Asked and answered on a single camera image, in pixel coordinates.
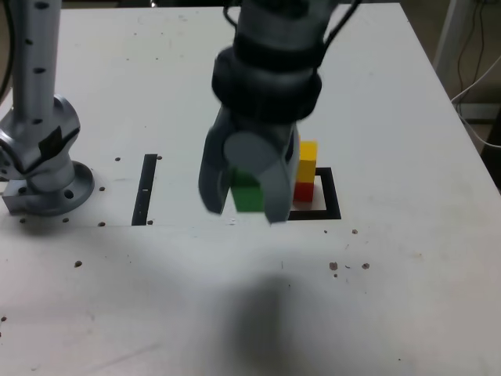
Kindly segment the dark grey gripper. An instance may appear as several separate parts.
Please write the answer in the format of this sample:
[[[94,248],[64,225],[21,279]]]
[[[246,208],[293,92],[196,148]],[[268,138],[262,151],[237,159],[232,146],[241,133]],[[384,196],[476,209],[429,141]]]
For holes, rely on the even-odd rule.
[[[273,124],[242,116],[232,118],[232,111],[221,106],[208,130],[200,166],[198,187],[205,208],[216,215],[223,212],[230,187],[231,165],[258,181],[268,222],[287,221],[299,153],[300,138],[294,123]]]

